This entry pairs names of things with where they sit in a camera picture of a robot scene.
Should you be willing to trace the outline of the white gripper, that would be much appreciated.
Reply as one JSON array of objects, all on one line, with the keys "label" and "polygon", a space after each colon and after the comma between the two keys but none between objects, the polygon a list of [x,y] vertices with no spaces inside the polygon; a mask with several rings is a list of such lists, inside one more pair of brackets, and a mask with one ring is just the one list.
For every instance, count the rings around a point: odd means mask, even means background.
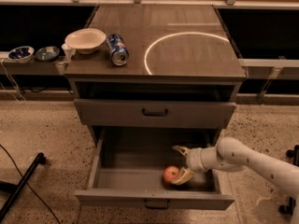
[{"label": "white gripper", "polygon": [[173,185],[183,185],[193,178],[194,172],[206,171],[206,168],[202,162],[202,149],[200,147],[192,148],[191,150],[183,146],[172,146],[172,148],[179,152],[183,157],[186,157],[186,164],[188,166],[188,168],[182,167],[180,169],[178,177],[171,181]]}]

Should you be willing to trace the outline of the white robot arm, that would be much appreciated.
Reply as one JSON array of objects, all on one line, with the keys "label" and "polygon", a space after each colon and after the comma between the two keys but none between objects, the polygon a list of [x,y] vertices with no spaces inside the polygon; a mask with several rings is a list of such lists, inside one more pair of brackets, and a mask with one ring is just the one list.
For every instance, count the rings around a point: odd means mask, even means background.
[{"label": "white robot arm", "polygon": [[222,138],[216,146],[187,148],[173,146],[186,159],[178,176],[171,181],[182,185],[195,173],[219,170],[238,172],[246,166],[295,200],[291,224],[299,224],[299,167],[255,151],[233,137]]}]

